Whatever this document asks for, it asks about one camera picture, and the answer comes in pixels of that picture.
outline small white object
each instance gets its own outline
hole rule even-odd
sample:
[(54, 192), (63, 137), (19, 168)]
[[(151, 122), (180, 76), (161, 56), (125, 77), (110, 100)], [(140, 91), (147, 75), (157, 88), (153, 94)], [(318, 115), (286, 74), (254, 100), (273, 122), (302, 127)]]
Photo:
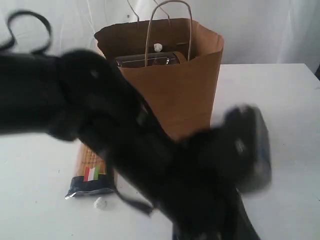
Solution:
[(160, 43), (155, 43), (154, 45), (153, 45), (153, 47), (154, 47), (154, 51), (156, 52), (156, 53), (160, 53), (161, 51), (162, 51), (162, 44), (160, 44)]
[(100, 196), (97, 198), (97, 200), (95, 200), (93, 205), (96, 209), (105, 210), (108, 202), (102, 196)]

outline white table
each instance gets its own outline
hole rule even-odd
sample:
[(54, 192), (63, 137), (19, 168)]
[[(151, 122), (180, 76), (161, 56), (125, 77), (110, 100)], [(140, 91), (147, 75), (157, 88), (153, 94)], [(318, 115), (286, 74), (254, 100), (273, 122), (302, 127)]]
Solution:
[[(320, 82), (303, 64), (223, 65), (212, 119), (239, 103), (261, 109), (270, 134), (272, 186), (245, 196), (262, 240), (320, 239)], [(44, 134), (0, 137), (0, 238), (6, 240), (170, 240), (171, 223), (116, 196), (65, 200), (79, 142)], [(123, 179), (118, 187), (139, 194)]]

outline white backdrop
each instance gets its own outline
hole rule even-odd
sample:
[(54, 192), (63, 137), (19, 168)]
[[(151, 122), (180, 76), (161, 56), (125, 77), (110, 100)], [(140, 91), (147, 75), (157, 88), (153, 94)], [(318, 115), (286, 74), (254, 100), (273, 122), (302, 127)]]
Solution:
[[(193, 18), (225, 38), (223, 63), (305, 63), (313, 72), (320, 63), (319, 0), (186, 0)], [(141, 20), (148, 20), (155, 3), (130, 0)], [(164, 7), (172, 18), (187, 17), (177, 3)], [(0, 41), (9, 37), (8, 14), (30, 9), (53, 27), (51, 54), (74, 48), (94, 49), (94, 32), (136, 20), (126, 0), (0, 0)], [(157, 18), (166, 15), (159, 11)], [(45, 41), (45, 29), (25, 17), (13, 24), (15, 51), (26, 52)]]

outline black strap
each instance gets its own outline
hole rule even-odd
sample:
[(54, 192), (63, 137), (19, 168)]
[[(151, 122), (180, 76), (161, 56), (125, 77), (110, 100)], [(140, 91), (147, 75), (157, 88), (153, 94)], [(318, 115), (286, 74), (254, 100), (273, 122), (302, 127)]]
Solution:
[(36, 48), (35, 50), (33, 50), (31, 52), (32, 54), (43, 54), (51, 46), (51, 43), (52, 43), (52, 28), (51, 28), (51, 25), (50, 25), (49, 21), (44, 16), (42, 16), (42, 15), (40, 15), (38, 13), (35, 13), (33, 11), (29, 11), (29, 10), (18, 10), (16, 12), (12, 13), (9, 16), (9, 18), (6, 21), (6, 26), (7, 26), (8, 30), (9, 30), (10, 35), (11, 35), (11, 39), (9, 39), (3, 45), (0, 45), (0, 52), (10, 49), (16, 44), (17, 40), (15, 38), (14, 33), (11, 30), (11, 23), (15, 18), (20, 17), (20, 16), (32, 16), (32, 17), (35, 17), (38, 20), (40, 20), (40, 22), (43, 23), (43, 25), (45, 26), (45, 28), (46, 28), (46, 30), (47, 30), (47, 32), (49, 34), (48, 41), (46, 42), (46, 44), (44, 46), (42, 46), (40, 48)]

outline spaghetti package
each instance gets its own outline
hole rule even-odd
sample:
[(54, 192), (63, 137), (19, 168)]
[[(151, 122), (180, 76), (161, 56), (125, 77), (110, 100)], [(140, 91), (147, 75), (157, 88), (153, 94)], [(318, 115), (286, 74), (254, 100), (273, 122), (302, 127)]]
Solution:
[(77, 157), (76, 173), (65, 199), (86, 195), (111, 194), (115, 188), (115, 173), (104, 160), (82, 144)]

